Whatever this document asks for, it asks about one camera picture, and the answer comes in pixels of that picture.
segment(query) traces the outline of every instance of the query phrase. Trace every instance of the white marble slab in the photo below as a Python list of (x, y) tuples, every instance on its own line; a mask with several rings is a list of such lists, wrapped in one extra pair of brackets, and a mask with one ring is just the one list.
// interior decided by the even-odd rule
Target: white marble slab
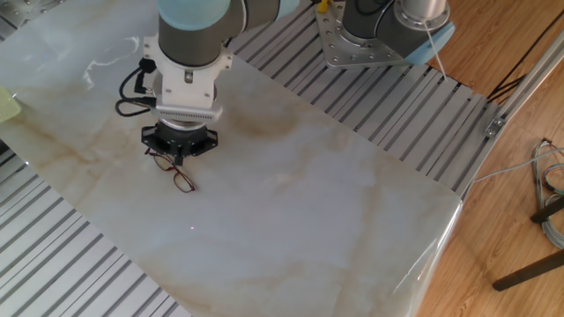
[(196, 317), (413, 316), (460, 199), (239, 59), (181, 193), (143, 155), (154, 118), (113, 109), (155, 8), (75, 0), (12, 35), (0, 137)]

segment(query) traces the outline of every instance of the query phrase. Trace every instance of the yellow object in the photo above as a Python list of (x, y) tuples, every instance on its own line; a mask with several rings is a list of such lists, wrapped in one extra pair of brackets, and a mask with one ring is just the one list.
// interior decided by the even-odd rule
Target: yellow object
[(317, 12), (325, 13), (329, 9), (329, 0), (321, 0), (321, 3), (317, 5)]
[(10, 120), (21, 112), (21, 106), (4, 87), (0, 87), (0, 122)]

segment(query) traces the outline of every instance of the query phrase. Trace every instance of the robotic arm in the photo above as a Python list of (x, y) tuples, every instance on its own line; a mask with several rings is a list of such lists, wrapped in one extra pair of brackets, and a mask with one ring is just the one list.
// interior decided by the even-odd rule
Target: robotic arm
[[(135, 92), (151, 97), (127, 98), (116, 104), (120, 115), (151, 111), (159, 118), (143, 128), (142, 142), (174, 158), (201, 155), (218, 145), (218, 134), (206, 125), (219, 119), (215, 80), (231, 69), (233, 54), (223, 41), (281, 18), (300, 0), (159, 0), (159, 33), (146, 37), (145, 56)], [(332, 69), (426, 63), (454, 32), (446, 0), (332, 0), (318, 8), (323, 52)], [(158, 70), (152, 89), (143, 87), (145, 73)], [(124, 102), (148, 107), (123, 114)]]
[(137, 77), (136, 92), (151, 92), (150, 106), (159, 118), (143, 128), (142, 142), (174, 158), (198, 156), (218, 145), (206, 124), (222, 113), (214, 81), (231, 69), (233, 54), (222, 45), (250, 28), (293, 11), (299, 0), (159, 0), (159, 33), (146, 37), (140, 63), (144, 75), (158, 70), (152, 89)]

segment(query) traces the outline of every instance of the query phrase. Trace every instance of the table leg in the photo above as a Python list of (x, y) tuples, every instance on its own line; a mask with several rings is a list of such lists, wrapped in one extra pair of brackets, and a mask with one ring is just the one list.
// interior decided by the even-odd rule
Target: table leg
[(544, 207), (542, 210), (532, 215), (531, 220), (536, 224), (540, 224), (546, 221), (553, 214), (563, 209), (564, 209), (564, 196), (558, 198), (553, 203), (550, 203), (548, 206)]
[(493, 283), (493, 288), (496, 291), (504, 291), (522, 282), (528, 281), (533, 277), (545, 274), (553, 269), (564, 265), (564, 250), (549, 255), (546, 258), (534, 262), (531, 265), (519, 269)]

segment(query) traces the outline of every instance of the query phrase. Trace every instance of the glasses lens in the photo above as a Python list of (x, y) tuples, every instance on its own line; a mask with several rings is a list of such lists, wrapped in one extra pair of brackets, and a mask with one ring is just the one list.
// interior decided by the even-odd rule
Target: glasses lens
[(170, 163), (170, 159), (168, 159), (166, 156), (155, 156), (155, 163), (157, 163), (157, 165), (163, 171), (170, 171), (171, 168), (174, 168)]
[(174, 184), (184, 193), (189, 193), (196, 190), (188, 176), (184, 175), (183, 173), (177, 173), (174, 176)]

